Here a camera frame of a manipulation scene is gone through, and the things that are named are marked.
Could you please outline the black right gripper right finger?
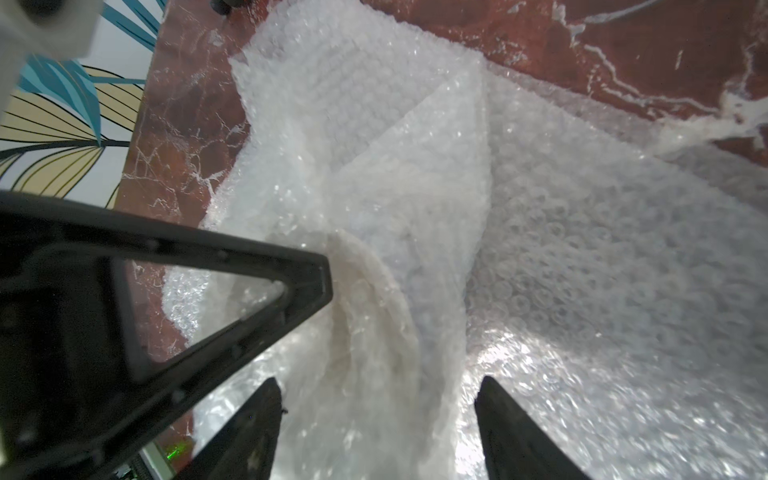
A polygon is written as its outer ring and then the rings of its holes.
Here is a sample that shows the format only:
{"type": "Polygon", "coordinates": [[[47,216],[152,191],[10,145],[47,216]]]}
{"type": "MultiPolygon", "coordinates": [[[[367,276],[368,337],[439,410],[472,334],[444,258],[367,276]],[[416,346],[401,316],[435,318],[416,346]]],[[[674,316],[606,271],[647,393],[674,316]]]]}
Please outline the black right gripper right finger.
{"type": "Polygon", "coordinates": [[[474,409],[489,479],[589,479],[494,378],[474,409]]]}

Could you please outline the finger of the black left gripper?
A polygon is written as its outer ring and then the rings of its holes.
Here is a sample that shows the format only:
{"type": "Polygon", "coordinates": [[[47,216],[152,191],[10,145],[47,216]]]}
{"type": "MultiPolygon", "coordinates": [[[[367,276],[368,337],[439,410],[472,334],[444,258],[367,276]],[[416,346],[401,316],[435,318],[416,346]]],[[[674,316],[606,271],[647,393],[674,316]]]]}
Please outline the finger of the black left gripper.
{"type": "Polygon", "coordinates": [[[2,477],[111,477],[332,296],[320,254],[3,192],[2,477]],[[158,362],[138,337],[131,260],[276,281],[283,292],[158,362]]]}

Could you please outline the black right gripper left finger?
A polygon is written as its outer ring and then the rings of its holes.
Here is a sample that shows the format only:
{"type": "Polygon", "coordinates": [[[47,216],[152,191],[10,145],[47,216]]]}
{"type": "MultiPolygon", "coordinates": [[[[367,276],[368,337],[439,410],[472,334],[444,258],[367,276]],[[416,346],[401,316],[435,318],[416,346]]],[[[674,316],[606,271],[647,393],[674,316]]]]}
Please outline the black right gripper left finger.
{"type": "Polygon", "coordinates": [[[280,387],[276,379],[269,378],[176,477],[268,479],[283,413],[280,387]]]}

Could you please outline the clear bubble wrap sheet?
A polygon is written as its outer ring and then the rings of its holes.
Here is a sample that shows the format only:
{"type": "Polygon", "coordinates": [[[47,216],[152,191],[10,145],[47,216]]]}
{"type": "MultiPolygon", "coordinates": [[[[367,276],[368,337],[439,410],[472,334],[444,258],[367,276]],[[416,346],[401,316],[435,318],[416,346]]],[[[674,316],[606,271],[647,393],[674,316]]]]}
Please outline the clear bubble wrap sheet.
{"type": "MultiPolygon", "coordinates": [[[[389,268],[420,353],[412,479],[482,479],[495,378],[595,479],[767,475],[767,174],[357,1],[277,5],[231,59],[250,135],[202,227],[389,268]]],[[[201,401],[275,377],[273,475],[344,479],[332,302],[201,401]]]]}

